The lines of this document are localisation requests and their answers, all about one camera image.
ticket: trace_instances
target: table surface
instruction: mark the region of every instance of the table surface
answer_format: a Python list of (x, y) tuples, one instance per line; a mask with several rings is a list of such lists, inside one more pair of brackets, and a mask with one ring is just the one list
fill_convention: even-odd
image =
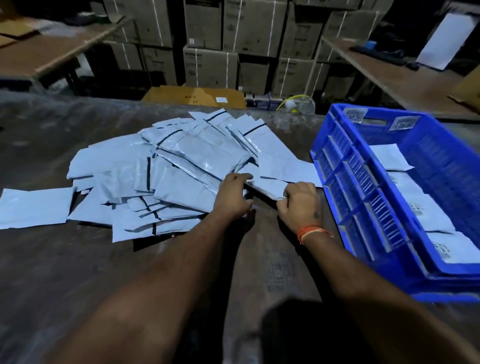
[[(0, 91), (0, 170), (6, 171), (0, 173), (0, 189), (70, 186), (65, 175), (79, 149), (135, 133), (156, 121), (187, 117), (187, 111), (193, 110), (211, 112), (214, 108)], [(297, 157), (305, 160), (323, 122), (321, 116), (254, 110), (230, 113), (261, 117)], [(471, 140), (478, 140), (480, 135), (479, 125), (448, 127)], [(304, 261), (279, 230), (271, 201), (255, 197), (254, 205), (255, 224), (239, 238), (238, 251), (230, 257), (232, 279), (227, 276), (225, 324), (223, 317), (219, 318), (223, 333), (218, 344), (223, 344), (225, 363), (261, 360), (258, 340), (248, 337), (258, 332), (270, 308), (288, 297), (321, 299)], [(327, 204), (324, 213), (327, 228), (333, 229)], [(38, 362), (108, 295), (142, 272), (167, 244), (134, 253), (132, 241), (112, 244), (110, 229), (75, 221), (0, 230), (0, 242), (2, 363)], [(480, 348), (478, 306), (427, 307)]]
[(463, 79), (446, 70), (421, 66), (418, 71), (356, 53), (349, 48), (356, 41), (324, 37), (324, 41), (365, 77), (407, 110), (421, 111), (438, 119), (479, 121), (480, 114), (456, 103), (447, 94)]
[(77, 27), (79, 31), (74, 36), (36, 35), (0, 48), (0, 78), (38, 78), (86, 51), (129, 21), (132, 20), (123, 18), (116, 24)]

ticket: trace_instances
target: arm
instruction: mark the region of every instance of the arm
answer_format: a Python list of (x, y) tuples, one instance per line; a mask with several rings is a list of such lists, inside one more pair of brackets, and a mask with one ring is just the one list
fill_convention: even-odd
[(108, 298), (74, 332), (53, 363), (168, 363), (201, 294), (227, 226), (243, 216), (249, 174), (229, 174), (213, 211), (155, 261), (139, 279)]
[[(294, 232), (322, 226), (320, 200), (311, 183), (289, 184), (278, 214)], [(332, 290), (382, 363), (480, 363), (479, 353), (418, 302), (378, 276), (323, 232), (304, 245)]]

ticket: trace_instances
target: hand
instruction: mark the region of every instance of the hand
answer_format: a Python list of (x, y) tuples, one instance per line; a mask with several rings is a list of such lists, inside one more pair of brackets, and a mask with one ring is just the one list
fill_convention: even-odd
[(230, 173), (220, 183), (213, 205), (213, 212), (235, 220), (245, 215), (252, 207), (253, 200), (243, 198), (243, 185), (253, 176), (249, 173)]
[(313, 183), (290, 183), (283, 192), (286, 199), (276, 203), (280, 219), (297, 234), (309, 225), (322, 226), (322, 208)]

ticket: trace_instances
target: orange thread bracelet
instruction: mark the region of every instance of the orange thread bracelet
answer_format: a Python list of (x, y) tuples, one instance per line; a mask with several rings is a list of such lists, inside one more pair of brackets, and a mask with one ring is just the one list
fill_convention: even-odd
[(312, 232), (324, 232), (328, 235), (330, 235), (331, 237), (333, 237), (333, 234), (330, 233), (329, 231), (325, 230), (325, 229), (322, 229), (320, 226), (318, 225), (309, 225), (309, 226), (305, 226), (304, 228), (301, 228), (297, 234), (297, 239), (299, 240), (300, 244), (303, 245), (303, 239), (305, 238), (305, 236), (307, 236), (308, 234), (312, 233)]

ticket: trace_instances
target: barcode label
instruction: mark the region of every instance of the barcode label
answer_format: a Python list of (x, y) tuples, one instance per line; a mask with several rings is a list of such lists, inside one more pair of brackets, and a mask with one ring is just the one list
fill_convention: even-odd
[(423, 215), (423, 208), (420, 204), (416, 204), (413, 202), (407, 202), (410, 208), (412, 209), (415, 216), (422, 216)]
[(418, 119), (420, 119), (420, 116), (399, 116), (393, 120), (393, 124), (388, 131), (411, 129)]
[(447, 248), (446, 245), (439, 243), (433, 243), (433, 245), (438, 251), (438, 254), (440, 255), (440, 258), (442, 258), (442, 260), (446, 261), (452, 259), (451, 251)]
[(344, 108), (344, 114), (351, 122), (361, 123), (368, 112), (367, 108)]

